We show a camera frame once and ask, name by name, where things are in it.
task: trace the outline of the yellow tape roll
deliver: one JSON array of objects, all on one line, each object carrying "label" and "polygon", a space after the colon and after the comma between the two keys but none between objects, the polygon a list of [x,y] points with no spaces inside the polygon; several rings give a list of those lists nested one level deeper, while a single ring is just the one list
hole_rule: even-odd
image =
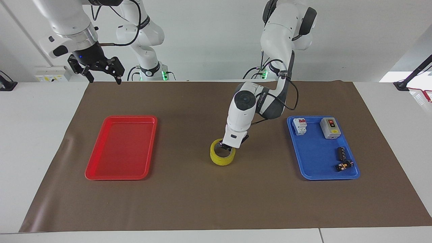
[{"label": "yellow tape roll", "polygon": [[235,148],[231,149],[231,152],[227,157],[220,157],[216,154],[215,148],[218,146],[219,141],[222,139],[216,139],[212,145],[210,146],[210,159],[212,159],[213,163],[219,165],[219,166],[226,166],[229,165],[233,160],[235,156]]}]

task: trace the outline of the black and gold battery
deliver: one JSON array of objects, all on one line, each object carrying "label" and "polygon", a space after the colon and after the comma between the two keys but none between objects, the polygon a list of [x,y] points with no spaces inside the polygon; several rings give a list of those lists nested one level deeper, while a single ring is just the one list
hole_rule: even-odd
[{"label": "black and gold battery", "polygon": [[344,160],[346,160],[346,152],[345,152],[345,148],[344,147],[339,147],[337,148],[337,157],[338,160],[343,162]]},{"label": "black and gold battery", "polygon": [[345,160],[342,163],[336,165],[337,171],[343,171],[344,169],[348,169],[354,166],[354,162],[352,160]]}]

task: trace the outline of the blue tray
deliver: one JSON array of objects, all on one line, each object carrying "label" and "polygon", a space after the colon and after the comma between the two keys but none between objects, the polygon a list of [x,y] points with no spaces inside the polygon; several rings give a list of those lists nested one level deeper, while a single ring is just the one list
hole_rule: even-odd
[{"label": "blue tray", "polygon": [[[291,134],[300,172],[308,180],[348,180],[357,179],[360,170],[343,135],[339,122],[336,120],[342,133],[337,139],[325,139],[320,127],[320,121],[324,117],[331,116],[290,116],[286,120]],[[294,118],[305,118],[308,126],[306,133],[301,136],[295,134],[292,126]],[[346,158],[354,162],[354,167],[338,172],[335,165],[337,160],[337,148],[344,147]]]}]

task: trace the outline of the red tray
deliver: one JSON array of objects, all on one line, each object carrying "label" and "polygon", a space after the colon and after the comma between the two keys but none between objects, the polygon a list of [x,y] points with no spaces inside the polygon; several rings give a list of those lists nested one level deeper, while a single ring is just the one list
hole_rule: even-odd
[{"label": "red tray", "polygon": [[89,180],[141,180],[150,168],[157,118],[108,116],[99,132],[86,178]]}]

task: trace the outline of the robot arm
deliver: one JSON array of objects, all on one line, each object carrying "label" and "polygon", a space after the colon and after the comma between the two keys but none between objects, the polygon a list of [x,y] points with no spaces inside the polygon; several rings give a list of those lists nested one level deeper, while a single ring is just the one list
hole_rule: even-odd
[{"label": "robot arm", "polygon": [[141,0],[137,0],[140,5],[142,22],[138,23],[138,9],[136,5],[125,0],[122,2],[121,9],[124,18],[131,24],[119,26],[117,28],[117,39],[127,42],[134,38],[137,28],[139,34],[137,40],[130,45],[140,64],[140,74],[143,80],[164,80],[165,72],[168,67],[158,61],[156,52],[151,46],[160,45],[165,39],[165,34],[161,27],[155,24],[147,15]]},{"label": "robot arm", "polygon": [[305,37],[314,27],[315,17],[314,9],[294,0],[270,0],[267,3],[261,47],[269,57],[282,61],[271,63],[279,76],[277,86],[275,90],[270,90],[245,82],[237,87],[228,111],[225,136],[220,142],[222,148],[230,150],[232,147],[240,147],[248,138],[248,129],[255,113],[264,119],[275,119],[282,115],[291,81],[293,49],[306,49],[310,46],[311,37]]},{"label": "robot arm", "polygon": [[92,83],[90,70],[112,75],[118,84],[124,68],[117,57],[106,58],[98,43],[98,35],[83,4],[118,6],[122,0],[33,0],[42,15],[47,18],[56,36],[40,41],[42,49],[52,58],[67,53],[72,70],[82,74]]}]

